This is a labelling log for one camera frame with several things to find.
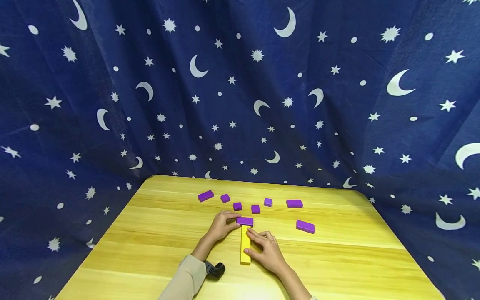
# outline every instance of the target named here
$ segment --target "rectangular purple block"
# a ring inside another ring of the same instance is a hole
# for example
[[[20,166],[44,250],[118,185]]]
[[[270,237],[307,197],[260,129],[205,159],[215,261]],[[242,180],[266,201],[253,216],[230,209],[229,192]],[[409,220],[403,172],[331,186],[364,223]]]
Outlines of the rectangular purple block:
[[[239,216],[237,218],[237,223],[240,225],[248,225],[253,227],[253,218],[247,216]]]
[[[210,190],[210,191],[206,191],[206,192],[203,192],[201,193],[200,195],[198,195],[198,200],[200,200],[200,202],[203,202],[207,199],[210,199],[213,197],[213,192]]]
[[[264,205],[272,207],[272,199],[265,198]]]
[[[260,213],[260,205],[252,205],[252,214]]]
[[[297,229],[309,232],[309,233],[315,233],[315,225],[312,223],[308,223],[305,221],[297,220]]]
[[[235,203],[233,204],[233,210],[234,210],[234,211],[242,210],[241,202],[235,202]]]
[[[226,202],[230,201],[230,196],[228,194],[221,195],[220,200],[222,200],[223,203],[226,203]]]
[[[288,208],[297,208],[297,207],[303,207],[303,203],[300,199],[296,200],[287,200],[287,207]]]

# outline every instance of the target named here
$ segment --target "yellow block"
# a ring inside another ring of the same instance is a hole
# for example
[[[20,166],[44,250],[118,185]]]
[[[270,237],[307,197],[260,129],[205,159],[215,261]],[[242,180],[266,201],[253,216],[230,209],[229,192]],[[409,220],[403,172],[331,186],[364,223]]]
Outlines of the yellow block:
[[[240,263],[241,264],[250,264],[251,258],[243,252],[243,249],[248,248],[250,249],[252,245],[252,241],[247,235],[247,228],[248,226],[243,225],[241,227],[241,243],[240,243]]]

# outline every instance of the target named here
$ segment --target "person's left hand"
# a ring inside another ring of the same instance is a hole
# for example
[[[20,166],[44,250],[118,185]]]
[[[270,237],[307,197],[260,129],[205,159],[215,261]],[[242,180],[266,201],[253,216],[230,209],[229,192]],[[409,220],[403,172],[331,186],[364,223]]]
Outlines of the person's left hand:
[[[241,215],[229,210],[220,211],[213,219],[212,225],[205,234],[205,237],[211,239],[213,242],[223,239],[230,231],[240,227],[240,224],[237,224],[236,222],[227,224],[228,220],[239,216]]]

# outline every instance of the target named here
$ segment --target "table surface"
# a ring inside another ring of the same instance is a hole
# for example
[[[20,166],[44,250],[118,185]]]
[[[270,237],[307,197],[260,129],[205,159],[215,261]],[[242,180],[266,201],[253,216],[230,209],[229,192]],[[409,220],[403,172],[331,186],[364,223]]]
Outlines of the table surface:
[[[197,195],[215,196],[200,203]],[[220,196],[231,201],[223,204]],[[264,198],[273,206],[263,206]],[[303,208],[287,208],[302,199]],[[276,236],[286,261],[318,299],[442,299],[365,196],[355,191],[265,183],[153,176],[145,181],[78,268],[57,300],[156,300],[208,230],[216,213],[241,201],[254,229]],[[252,215],[250,206],[260,204]],[[297,219],[315,234],[295,229]],[[280,281],[252,260],[240,264],[240,230],[208,260],[227,268],[206,280],[197,300],[289,299]]]

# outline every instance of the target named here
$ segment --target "dark blue fabric backdrop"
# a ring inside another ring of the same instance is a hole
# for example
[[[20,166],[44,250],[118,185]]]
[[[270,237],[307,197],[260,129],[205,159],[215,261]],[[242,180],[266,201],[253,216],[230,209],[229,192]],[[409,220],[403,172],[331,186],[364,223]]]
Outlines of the dark blue fabric backdrop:
[[[480,299],[478,0],[78,1],[0,3],[2,299],[54,298],[153,174],[356,189]]]

